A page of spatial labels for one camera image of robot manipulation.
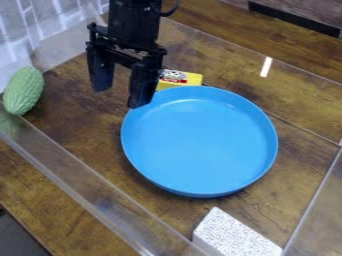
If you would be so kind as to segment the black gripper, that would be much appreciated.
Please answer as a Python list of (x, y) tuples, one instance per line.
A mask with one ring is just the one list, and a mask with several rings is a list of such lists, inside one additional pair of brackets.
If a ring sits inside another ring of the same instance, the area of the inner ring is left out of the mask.
[(114, 64), (130, 68), (128, 107), (147, 105), (159, 82), (167, 50), (157, 44), (163, 0), (109, 0), (108, 24), (86, 25), (86, 64), (94, 92), (113, 82)]

